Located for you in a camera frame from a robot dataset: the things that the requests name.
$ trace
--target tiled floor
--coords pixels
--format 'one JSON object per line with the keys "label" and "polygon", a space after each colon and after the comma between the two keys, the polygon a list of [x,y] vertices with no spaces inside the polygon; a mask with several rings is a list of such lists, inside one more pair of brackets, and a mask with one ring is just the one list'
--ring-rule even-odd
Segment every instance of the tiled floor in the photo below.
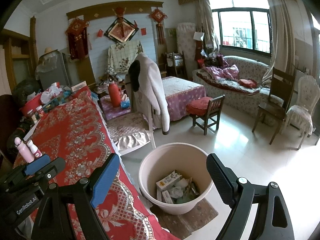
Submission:
{"label": "tiled floor", "polygon": [[[320,143],[314,146],[316,136],[312,135],[296,151],[300,134],[295,128],[288,127],[269,145],[274,128],[260,123],[253,134],[253,123],[254,119],[248,115],[224,106],[217,134],[208,131],[204,136],[199,127],[192,127],[191,118],[186,117],[171,124],[169,135],[164,136],[157,130],[155,141],[157,146],[170,142],[196,145],[207,153],[216,153],[225,166],[251,183],[267,185],[270,181],[277,182],[289,209],[295,239],[306,240],[320,221]],[[122,157],[136,183],[140,162],[151,150],[149,144]],[[222,202],[215,187],[207,200],[219,215],[187,240],[215,239],[227,219],[230,208]],[[254,205],[241,239],[248,239],[256,209],[257,205]]]}

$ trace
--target purple tablecloth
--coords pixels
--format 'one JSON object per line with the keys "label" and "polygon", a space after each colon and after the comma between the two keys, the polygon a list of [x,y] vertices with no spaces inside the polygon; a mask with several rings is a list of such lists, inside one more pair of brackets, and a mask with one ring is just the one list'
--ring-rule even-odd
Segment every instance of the purple tablecloth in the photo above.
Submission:
{"label": "purple tablecloth", "polygon": [[168,103],[170,121],[179,120],[188,115],[187,104],[206,96],[203,85],[188,80],[167,77],[162,79],[162,84]]}
{"label": "purple tablecloth", "polygon": [[127,109],[121,109],[121,107],[113,108],[112,103],[107,101],[107,98],[110,98],[110,96],[104,96],[103,98],[100,98],[102,110],[104,112],[104,115],[106,116],[107,121],[111,120],[112,118],[116,118],[118,116],[130,113],[130,108],[127,108]]}

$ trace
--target floral sofa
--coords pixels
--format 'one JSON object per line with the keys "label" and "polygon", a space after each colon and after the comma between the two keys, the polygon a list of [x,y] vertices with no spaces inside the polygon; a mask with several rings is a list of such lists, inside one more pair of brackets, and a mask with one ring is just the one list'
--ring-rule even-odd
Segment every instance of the floral sofa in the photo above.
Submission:
{"label": "floral sofa", "polygon": [[[227,60],[230,66],[235,64],[238,67],[239,79],[253,79],[258,83],[258,87],[256,89],[248,89],[240,86],[236,82],[226,80],[218,82],[217,84],[204,69],[193,71],[193,82],[203,85],[209,97],[215,98],[226,95],[224,104],[255,118],[258,114],[258,105],[268,100],[270,92],[269,88],[261,86],[262,78],[268,69],[268,65],[237,56],[225,56],[224,59]],[[272,97],[271,100],[278,105],[283,104],[283,100],[280,98]],[[268,125],[274,124],[274,122],[267,117],[265,118],[265,123]]]}

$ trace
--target red thermos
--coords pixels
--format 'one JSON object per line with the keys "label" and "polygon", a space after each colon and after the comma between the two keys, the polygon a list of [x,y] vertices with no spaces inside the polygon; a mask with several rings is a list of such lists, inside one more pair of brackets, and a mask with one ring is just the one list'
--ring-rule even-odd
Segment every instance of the red thermos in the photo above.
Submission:
{"label": "red thermos", "polygon": [[121,97],[120,97],[121,88],[119,88],[117,86],[117,84],[115,84],[115,82],[112,81],[109,84],[108,91],[109,91],[112,106],[113,107],[120,107],[120,105],[121,105]]}

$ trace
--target trash can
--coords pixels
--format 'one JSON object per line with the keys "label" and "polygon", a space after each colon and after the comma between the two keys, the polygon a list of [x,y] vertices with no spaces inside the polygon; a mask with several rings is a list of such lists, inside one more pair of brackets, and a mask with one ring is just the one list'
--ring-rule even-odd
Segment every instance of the trash can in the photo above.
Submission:
{"label": "trash can", "polygon": [[[206,168],[208,154],[188,143],[164,144],[150,152],[141,162],[138,182],[141,193],[163,211],[180,215],[189,212],[211,190],[213,181]],[[156,199],[156,182],[177,170],[184,178],[192,177],[200,196],[183,204],[167,204]]]}

